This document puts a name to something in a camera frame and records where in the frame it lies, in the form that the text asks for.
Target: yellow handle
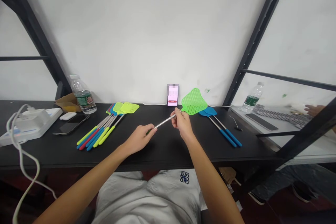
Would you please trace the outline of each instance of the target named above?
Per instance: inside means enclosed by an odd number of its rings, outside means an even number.
[[[103,133],[100,135],[100,137],[97,139],[97,141],[94,143],[93,147],[96,148],[100,142],[100,140],[105,136],[106,132],[110,129],[110,127],[106,127],[106,129],[103,131]]]
[[[103,137],[102,140],[100,140],[99,145],[103,144],[105,139],[111,134],[111,132],[114,130],[115,126],[113,125],[112,128],[106,133],[106,135]]]
[[[90,135],[91,132],[94,131],[96,128],[97,128],[97,126],[94,127],[92,130],[90,130],[89,133],[87,133],[85,136],[83,136],[82,139],[79,140],[79,141],[77,142],[77,145],[79,145],[81,142],[83,142],[83,140],[84,140],[88,135]]]

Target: power strip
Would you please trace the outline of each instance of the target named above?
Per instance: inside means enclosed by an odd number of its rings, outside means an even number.
[[[16,126],[14,127],[14,137],[19,143],[25,143],[28,140],[40,138],[50,128],[51,125],[60,117],[62,110],[60,108],[47,109],[50,119],[39,129],[31,129],[21,132]],[[0,147],[12,144],[11,137],[8,132],[0,136]]]

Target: desk surface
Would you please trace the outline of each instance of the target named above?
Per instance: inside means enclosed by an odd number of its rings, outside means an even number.
[[[286,107],[268,107],[268,110],[288,113],[289,108]],[[248,122],[253,128],[255,128],[258,132],[267,134],[272,133],[268,131],[264,127],[261,127],[256,122],[245,116],[246,113],[240,110],[240,107],[232,107],[231,110],[239,115],[244,121]],[[278,119],[273,119],[265,116],[258,115],[263,118],[265,121],[273,124],[278,127],[279,130],[273,132],[286,132],[286,131],[299,131],[294,125],[287,121],[282,121]],[[293,136],[273,136],[269,137],[269,139],[278,145],[279,147],[283,147]],[[318,140],[316,140],[312,145],[302,151],[299,155],[297,155],[293,160],[290,160],[288,164],[291,165],[300,165],[306,163],[332,163],[336,162],[336,143],[330,140],[326,136],[322,136]]]
[[[6,131],[8,118],[25,103],[38,109],[55,106],[51,101],[1,101],[1,135]],[[173,107],[167,106],[140,105],[134,114],[123,117],[103,145],[89,152],[77,150],[76,142],[107,116],[105,111],[109,106],[110,104],[97,104],[97,112],[91,114],[86,122],[68,136],[52,135],[52,132],[65,123],[58,119],[41,138],[27,141],[22,144],[22,148],[38,158],[42,168],[93,167],[122,144],[138,125],[156,125],[168,118],[173,110]],[[233,148],[208,118],[199,114],[191,116],[194,133],[214,164],[225,166],[237,161],[276,160],[275,153],[246,128],[242,127],[242,132],[234,129],[234,121],[228,115],[230,112],[223,108],[215,109],[218,112],[217,118],[237,137],[243,147]],[[25,157],[24,163],[27,168],[35,168],[34,162],[29,158]],[[181,169],[192,166],[188,149],[179,131],[167,122],[158,129],[143,150],[128,157],[118,170]],[[0,169],[19,169],[18,151],[12,145],[0,148]]]

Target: black desk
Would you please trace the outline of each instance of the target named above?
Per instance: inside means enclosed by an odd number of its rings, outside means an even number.
[[[35,108],[56,107],[51,101],[1,101],[0,134],[6,132],[5,125],[9,117],[28,103]],[[76,142],[107,116],[110,104],[97,104],[97,112],[69,136],[55,136],[52,132],[64,124],[57,120],[39,139],[29,140],[22,148],[40,161],[41,168],[78,168],[93,167],[123,143],[138,125],[160,123],[168,118],[173,107],[158,105],[140,105],[134,114],[127,114],[103,145],[91,151],[76,149]],[[234,129],[235,123],[224,108],[215,108],[217,118],[237,137],[242,147],[233,148],[219,130],[206,117],[199,114],[190,117],[192,128],[215,167],[227,167],[237,162],[264,162],[269,164],[277,160],[275,153],[264,146],[255,135],[242,126],[243,131]],[[35,168],[35,163],[25,157],[26,168]],[[149,144],[141,151],[128,157],[117,171],[186,169],[193,164],[186,145],[177,129],[170,122],[162,125]],[[0,170],[19,169],[18,151],[12,146],[0,148]]]

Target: white wall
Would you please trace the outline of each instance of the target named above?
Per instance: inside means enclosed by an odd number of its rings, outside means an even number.
[[[204,98],[213,105],[222,104],[265,2],[28,1],[65,74],[79,74],[97,101],[164,103],[166,84],[179,83],[180,97],[210,89]]]
[[[335,0],[280,0],[249,69],[336,85],[335,20]],[[269,106],[326,105],[336,96],[332,91],[246,74],[233,104],[241,105],[258,81],[265,81],[260,103]]]
[[[0,1],[0,56],[39,56],[17,15]],[[0,61],[1,100],[54,100],[57,86],[43,61]]]

